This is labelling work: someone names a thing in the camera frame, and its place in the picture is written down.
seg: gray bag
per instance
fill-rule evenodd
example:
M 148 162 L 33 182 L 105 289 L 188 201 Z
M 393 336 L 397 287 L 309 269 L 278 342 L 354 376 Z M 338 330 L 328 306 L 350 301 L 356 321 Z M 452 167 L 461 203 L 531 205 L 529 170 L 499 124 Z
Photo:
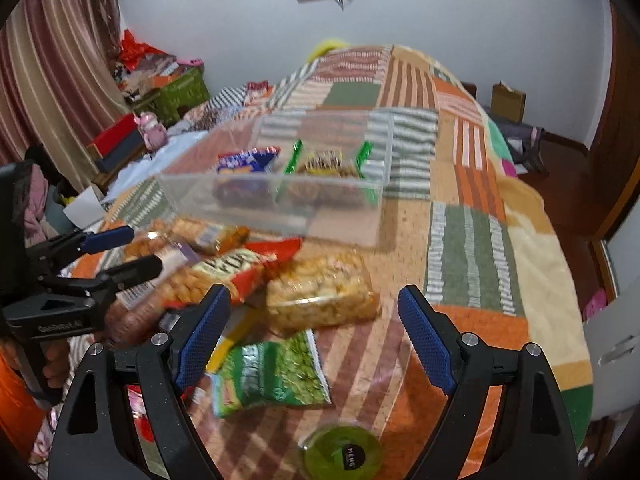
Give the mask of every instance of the gray bag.
M 544 128 L 537 128 L 523 123 L 514 123 L 504 117 L 488 114 L 500 128 L 500 132 L 507 141 L 507 147 L 513 157 L 514 164 L 522 164 L 528 171 L 546 173 L 540 158 L 540 139 L 545 133 Z M 512 145 L 510 140 L 522 143 L 522 152 Z

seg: blue gripper pad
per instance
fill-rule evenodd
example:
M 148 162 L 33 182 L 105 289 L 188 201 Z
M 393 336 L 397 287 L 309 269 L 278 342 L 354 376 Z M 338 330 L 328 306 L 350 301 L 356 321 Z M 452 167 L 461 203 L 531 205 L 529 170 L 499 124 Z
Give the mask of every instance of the blue gripper pad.
M 398 294 L 398 314 L 430 383 L 449 397 L 456 389 L 451 355 L 407 287 Z
M 133 240 L 135 232 L 128 225 L 88 235 L 80 247 L 86 254 L 97 254 L 114 247 L 126 245 Z
M 210 290 L 200 303 L 200 306 L 206 308 L 206 312 L 180 352 L 178 374 L 174 383 L 182 392 L 189 386 L 195 386 L 202 377 L 229 319 L 231 295 L 228 289 L 220 287 L 217 294 L 213 292 L 213 289 Z

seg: curtain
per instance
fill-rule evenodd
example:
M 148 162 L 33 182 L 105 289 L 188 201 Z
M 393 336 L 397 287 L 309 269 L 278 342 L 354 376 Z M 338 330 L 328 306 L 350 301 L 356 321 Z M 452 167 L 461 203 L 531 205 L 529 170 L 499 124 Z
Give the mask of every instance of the curtain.
M 128 113 L 111 77 L 117 0 L 21 0 L 0 31 L 0 163 L 42 143 L 82 190 L 97 173 L 85 146 Z

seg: red plastic bag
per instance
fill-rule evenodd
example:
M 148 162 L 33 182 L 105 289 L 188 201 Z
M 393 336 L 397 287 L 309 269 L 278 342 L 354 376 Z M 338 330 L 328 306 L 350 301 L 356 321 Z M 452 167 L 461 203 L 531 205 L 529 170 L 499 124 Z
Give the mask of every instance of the red plastic bag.
M 120 42 L 122 51 L 120 61 L 128 70 L 135 70 L 145 54 L 166 54 L 162 50 L 149 45 L 148 43 L 137 43 L 129 29 L 124 31 L 124 38 Z

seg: white wall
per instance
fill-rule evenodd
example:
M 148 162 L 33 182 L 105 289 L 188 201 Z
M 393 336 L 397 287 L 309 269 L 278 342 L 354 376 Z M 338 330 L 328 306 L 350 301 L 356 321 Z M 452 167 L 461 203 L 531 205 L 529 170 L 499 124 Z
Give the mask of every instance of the white wall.
M 585 142 L 602 110 L 602 0 L 120 0 L 136 37 L 204 59 L 211 91 L 303 63 L 319 41 L 423 50 L 490 101 L 503 79 L 527 92 L 525 120 Z

